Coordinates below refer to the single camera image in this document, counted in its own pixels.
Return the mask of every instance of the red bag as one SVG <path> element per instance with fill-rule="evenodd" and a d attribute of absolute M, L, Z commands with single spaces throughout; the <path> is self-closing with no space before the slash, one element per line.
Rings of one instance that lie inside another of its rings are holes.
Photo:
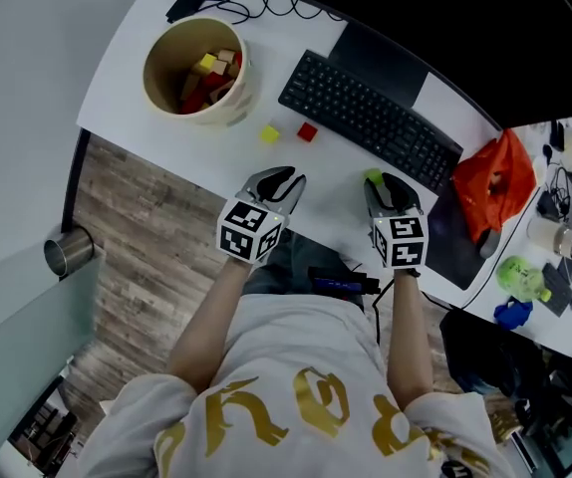
<path fill-rule="evenodd" d="M 462 161 L 452 180 L 474 244 L 488 228 L 500 232 L 536 186 L 532 162 L 511 129 Z"/>

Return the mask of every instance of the mouse pad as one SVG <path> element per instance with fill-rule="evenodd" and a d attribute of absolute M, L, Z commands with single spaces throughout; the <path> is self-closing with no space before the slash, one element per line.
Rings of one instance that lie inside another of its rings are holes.
<path fill-rule="evenodd" d="M 428 215 L 429 244 L 426 265 L 467 289 L 476 278 L 485 259 L 478 254 L 467 232 L 463 211 L 450 182 Z"/>

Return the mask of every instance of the beige bucket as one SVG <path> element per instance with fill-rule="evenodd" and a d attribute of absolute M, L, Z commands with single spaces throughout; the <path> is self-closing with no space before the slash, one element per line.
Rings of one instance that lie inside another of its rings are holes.
<path fill-rule="evenodd" d="M 221 49 L 242 53 L 235 83 L 213 106 L 181 115 L 179 94 L 186 72 L 205 54 Z M 159 36 L 144 62 L 143 82 L 144 92 L 156 109 L 186 122 L 233 125 L 246 117 L 254 103 L 255 84 L 246 45 L 232 25 L 217 18 L 184 18 Z"/>

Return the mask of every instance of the monitor screen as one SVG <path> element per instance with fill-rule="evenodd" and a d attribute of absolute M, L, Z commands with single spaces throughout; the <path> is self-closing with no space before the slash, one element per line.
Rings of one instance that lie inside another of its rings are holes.
<path fill-rule="evenodd" d="M 302 0 L 420 58 L 500 126 L 572 117 L 568 0 Z"/>

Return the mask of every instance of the bottle cap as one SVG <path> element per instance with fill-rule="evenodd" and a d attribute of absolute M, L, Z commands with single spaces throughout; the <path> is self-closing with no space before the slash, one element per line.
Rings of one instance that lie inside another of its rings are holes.
<path fill-rule="evenodd" d="M 543 302 L 543 303 L 547 303 L 550 299 L 552 298 L 552 291 L 550 291 L 549 289 L 543 289 L 541 291 L 541 294 L 539 296 L 539 299 Z"/>

